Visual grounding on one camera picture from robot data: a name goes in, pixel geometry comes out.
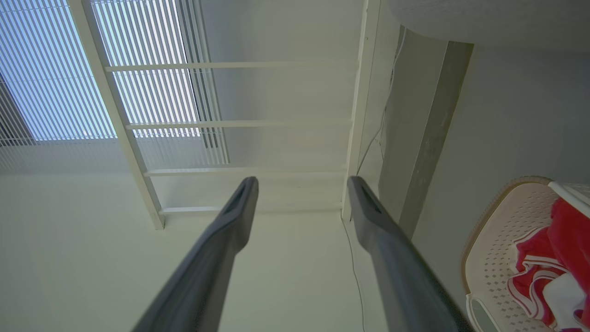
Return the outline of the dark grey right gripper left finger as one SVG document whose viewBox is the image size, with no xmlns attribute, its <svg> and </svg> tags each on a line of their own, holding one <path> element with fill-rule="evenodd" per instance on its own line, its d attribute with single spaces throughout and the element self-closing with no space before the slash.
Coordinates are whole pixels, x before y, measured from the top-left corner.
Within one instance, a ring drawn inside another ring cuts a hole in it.
<svg viewBox="0 0 590 332">
<path fill-rule="evenodd" d="M 257 178 L 244 178 L 141 316 L 135 332 L 218 330 L 234 260 L 249 241 L 258 197 Z"/>
</svg>

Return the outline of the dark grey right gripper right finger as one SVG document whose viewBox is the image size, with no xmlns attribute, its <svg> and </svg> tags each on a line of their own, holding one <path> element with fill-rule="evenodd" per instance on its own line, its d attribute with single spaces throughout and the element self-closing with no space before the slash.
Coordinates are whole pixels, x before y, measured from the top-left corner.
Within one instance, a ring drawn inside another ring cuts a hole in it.
<svg viewBox="0 0 590 332">
<path fill-rule="evenodd" d="M 348 179 L 358 242 L 373 263 L 390 332 L 472 332 L 459 306 L 367 182 Z"/>
</svg>

